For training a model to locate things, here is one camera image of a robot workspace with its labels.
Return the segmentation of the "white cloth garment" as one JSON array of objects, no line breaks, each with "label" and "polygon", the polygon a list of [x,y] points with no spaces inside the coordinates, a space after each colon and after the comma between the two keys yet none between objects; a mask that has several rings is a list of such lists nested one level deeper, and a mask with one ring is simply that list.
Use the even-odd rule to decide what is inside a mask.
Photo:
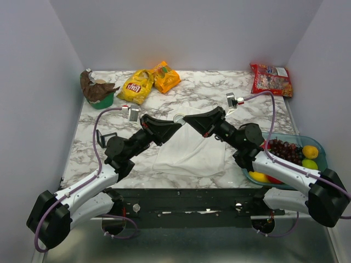
[{"label": "white cloth garment", "polygon": [[[177,113],[196,115],[205,110],[193,108],[190,101],[183,100],[167,119],[173,121]],[[185,123],[160,147],[152,168],[161,173],[211,178],[223,175],[224,165],[225,144],[214,137],[204,138]]]}]

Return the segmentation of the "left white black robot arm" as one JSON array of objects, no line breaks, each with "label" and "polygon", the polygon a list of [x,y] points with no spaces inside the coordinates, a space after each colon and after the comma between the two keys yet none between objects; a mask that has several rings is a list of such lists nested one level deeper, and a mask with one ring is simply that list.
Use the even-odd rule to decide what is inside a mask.
[{"label": "left white black robot arm", "polygon": [[34,233],[35,249],[45,253],[60,244],[73,226],[74,213],[98,194],[125,178],[133,169],[132,158],[144,152],[151,143],[162,146],[181,127],[180,123],[159,120],[143,115],[141,128],[130,138],[111,137],[106,143],[106,160],[99,162],[96,171],[56,193],[46,190],[36,199],[27,219]]}]

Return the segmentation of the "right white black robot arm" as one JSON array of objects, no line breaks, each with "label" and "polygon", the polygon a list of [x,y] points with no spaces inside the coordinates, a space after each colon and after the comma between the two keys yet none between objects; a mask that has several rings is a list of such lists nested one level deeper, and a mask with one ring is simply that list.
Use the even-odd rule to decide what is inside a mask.
[{"label": "right white black robot arm", "polygon": [[203,137],[215,135],[236,149],[233,157],[239,167],[270,175],[299,191],[305,199],[290,209],[309,214],[316,222],[334,227],[350,203],[338,174],[325,169],[318,171],[301,167],[271,155],[264,143],[262,131],[255,123],[235,128],[225,119],[221,107],[183,120]]}]

